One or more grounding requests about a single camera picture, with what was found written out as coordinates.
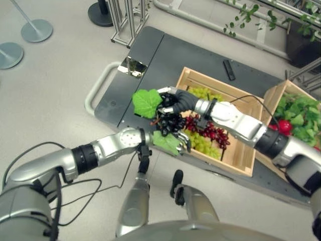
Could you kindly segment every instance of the stanchion base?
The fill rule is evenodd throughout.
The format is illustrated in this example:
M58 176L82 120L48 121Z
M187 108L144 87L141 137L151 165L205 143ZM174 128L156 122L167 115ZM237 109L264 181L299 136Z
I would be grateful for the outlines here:
M31 22L36 27L36 30L29 23L26 23L21 29L21 35L24 40L31 43L38 43L51 36L53 28L48 21L36 19Z
M98 3L94 3L89 7L88 17L95 25L98 25L101 27L113 26L110 13L102 14Z
M9 69L17 65L24 56L23 49L15 43L0 44L2 52L7 54L4 56L0 53L0 69Z

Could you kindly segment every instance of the metal pole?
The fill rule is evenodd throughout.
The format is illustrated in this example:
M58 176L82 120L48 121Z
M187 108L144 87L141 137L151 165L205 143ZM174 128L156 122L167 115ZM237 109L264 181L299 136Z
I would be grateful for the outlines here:
M116 17L118 19L118 23L120 24L122 21L122 13L120 10L119 1L116 1L115 8L116 8Z
M21 15L27 20L27 22L31 25L31 27L35 30L38 31L38 29L36 28L36 26L32 23L32 21L28 18L28 16L24 13L24 11L22 11L22 9L19 7L19 5L16 3L15 0L10 0L13 5L15 5L15 7L18 9L18 11L21 13Z
M109 13L111 15L112 23L114 24L116 33L119 34L120 30L119 30L119 23L116 17L117 11L115 6L115 0L108 0L108 5L109 5Z
M140 22L145 22L145 0L140 0Z
M316 60L314 60L313 62L305 65L303 68L301 68L298 72L292 74L289 76L289 80L294 80L295 78L297 78L298 76L302 75L305 72L308 72L316 67L318 67L319 65L321 65L321 57L317 58Z
M311 92L311 91L314 91L314 90L319 89L319 88L321 88L321 82L319 82L319 83L307 88L306 90Z
M303 86L307 87L309 84L311 84L312 82L314 82L317 79L321 78L321 73L317 74L316 76L312 77L311 79L308 79L307 81L303 82Z
M134 26L134 17L132 12L131 0L125 0L125 6L126 6L126 12L127 12L127 19L129 21L129 26L130 26L131 37L135 38L136 32L135 32L135 26Z

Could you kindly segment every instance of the metal frame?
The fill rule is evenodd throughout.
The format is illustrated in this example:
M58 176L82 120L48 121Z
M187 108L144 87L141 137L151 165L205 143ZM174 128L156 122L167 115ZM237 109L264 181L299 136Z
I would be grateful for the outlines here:
M301 88L305 89L307 92L312 92L321 88L321 73L316 74L315 76L311 77L308 80L304 79L305 73L315 69L316 67L321 65L321 57L317 58L316 60L312 61L311 63L305 65L301 68L298 72L292 72L290 70L285 71L285 78L293 82L297 80Z
M111 41L113 43L117 42L119 44L123 44L127 48L130 48L136 36L141 31L143 25L145 24L145 22L149 17L149 14L146 13L146 10L145 10L145 0L140 0L139 10L133 9L132 0L125 0L126 17L124 19L122 19L122 14L121 14L118 0L108 0L108 5L109 5L112 22L116 30L116 33L111 37ZM135 28L135 24L134 24L135 15L140 15L140 22L137 28ZM126 24L129 24L129 27L130 27L129 40L124 40L124 39L121 39L120 37L120 33L123 31Z

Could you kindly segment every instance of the red radish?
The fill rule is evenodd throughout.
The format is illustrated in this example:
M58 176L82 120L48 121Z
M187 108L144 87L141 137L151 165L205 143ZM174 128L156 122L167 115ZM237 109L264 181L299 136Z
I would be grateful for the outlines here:
M269 127L270 127L272 130L277 131L277 125L269 125Z
M284 119L280 119L278 121L279 123L279 131L283 134L289 133L292 130L292 125L289 121L286 121Z

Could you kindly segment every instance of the black remote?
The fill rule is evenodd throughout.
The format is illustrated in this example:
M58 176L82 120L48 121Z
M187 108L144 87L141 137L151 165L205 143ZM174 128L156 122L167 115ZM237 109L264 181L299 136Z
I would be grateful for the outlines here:
M229 60L224 60L224 61L223 61L223 64L224 64L226 73L227 73L227 75L229 76L229 79L230 79L231 81L232 81L232 80L235 80L235 75L234 75L234 72L233 72L233 70L232 70L230 61L229 61Z

